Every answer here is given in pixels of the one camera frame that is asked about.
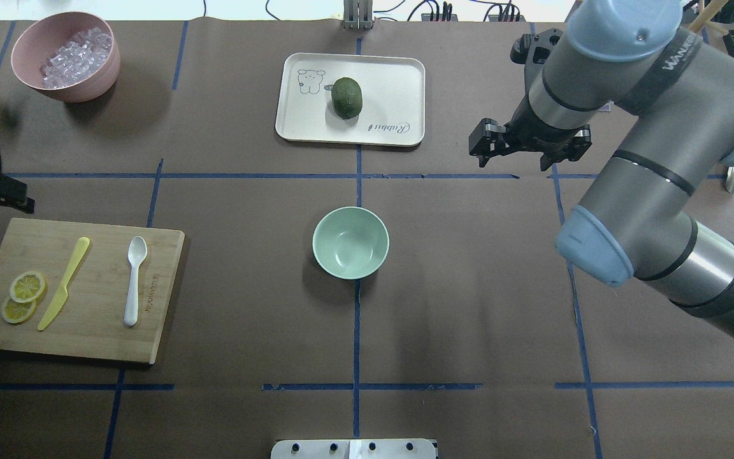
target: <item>gray robotic arm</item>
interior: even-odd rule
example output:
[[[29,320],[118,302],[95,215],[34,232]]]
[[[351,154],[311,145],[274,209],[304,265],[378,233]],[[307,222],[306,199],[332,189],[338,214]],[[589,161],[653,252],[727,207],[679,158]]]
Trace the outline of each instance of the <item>gray robotic arm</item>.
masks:
[[[512,121],[484,119],[470,149],[481,166],[542,151],[544,170],[582,156],[574,141],[606,102],[637,115],[557,250],[608,285],[635,276],[734,337],[734,244],[682,212],[716,163],[734,166],[734,59],[679,28],[681,15],[670,0],[586,0],[562,39],[541,34],[556,46]]]

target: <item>green bowl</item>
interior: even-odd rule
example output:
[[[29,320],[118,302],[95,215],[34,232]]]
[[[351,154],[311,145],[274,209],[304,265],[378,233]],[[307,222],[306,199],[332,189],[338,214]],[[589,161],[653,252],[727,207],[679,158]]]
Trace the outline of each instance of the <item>green bowl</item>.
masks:
[[[341,207],[313,232],[313,255],[323,270],[341,279],[361,279],[378,270],[390,250],[390,233],[375,213]]]

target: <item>spoon handle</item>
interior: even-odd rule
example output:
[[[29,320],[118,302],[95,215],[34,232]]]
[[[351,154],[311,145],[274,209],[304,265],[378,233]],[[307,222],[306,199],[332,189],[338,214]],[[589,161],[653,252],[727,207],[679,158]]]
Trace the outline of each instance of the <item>spoon handle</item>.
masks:
[[[138,322],[138,267],[132,266],[129,276],[129,293],[126,294],[126,309],[123,312],[123,324],[133,326]]]

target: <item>yellow knife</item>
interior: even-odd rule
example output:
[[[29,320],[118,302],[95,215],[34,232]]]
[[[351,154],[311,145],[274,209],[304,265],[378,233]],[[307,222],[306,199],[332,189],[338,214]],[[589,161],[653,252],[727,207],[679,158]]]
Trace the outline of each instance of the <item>yellow knife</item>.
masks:
[[[64,302],[67,302],[67,284],[69,280],[73,278],[78,265],[81,264],[84,254],[87,253],[87,248],[90,247],[89,238],[79,238],[78,242],[75,243],[73,248],[73,255],[70,255],[69,261],[67,262],[67,270],[64,271],[64,276],[61,278],[59,287],[55,290],[55,295],[50,302],[50,306],[47,307],[47,311],[44,313],[44,317],[41,318],[41,322],[38,323],[38,331],[43,331],[50,325],[50,322],[58,316],[61,308],[64,306]]]

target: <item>spoon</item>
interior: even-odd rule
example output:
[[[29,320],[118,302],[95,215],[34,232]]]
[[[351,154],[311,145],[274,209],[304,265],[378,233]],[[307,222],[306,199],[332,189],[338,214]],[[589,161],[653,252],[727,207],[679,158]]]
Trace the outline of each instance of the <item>spoon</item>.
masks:
[[[146,259],[146,241],[140,236],[132,238],[129,243],[129,264],[132,267],[129,276],[129,293],[126,294],[126,309],[123,313],[123,324],[133,326],[138,322],[138,268]]]

